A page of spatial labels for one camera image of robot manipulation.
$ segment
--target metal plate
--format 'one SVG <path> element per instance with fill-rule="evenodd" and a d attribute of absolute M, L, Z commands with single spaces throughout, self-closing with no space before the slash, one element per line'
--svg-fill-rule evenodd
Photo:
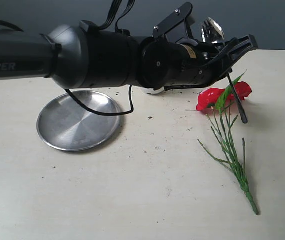
<path fill-rule="evenodd" d="M 73 94 L 96 111 L 120 112 L 117 103 L 100 92 L 82 90 Z M 37 131 L 50 147 L 75 152 L 102 144 L 115 133 L 120 123 L 121 116 L 99 116 L 90 113 L 65 94 L 44 107 L 37 120 Z"/>

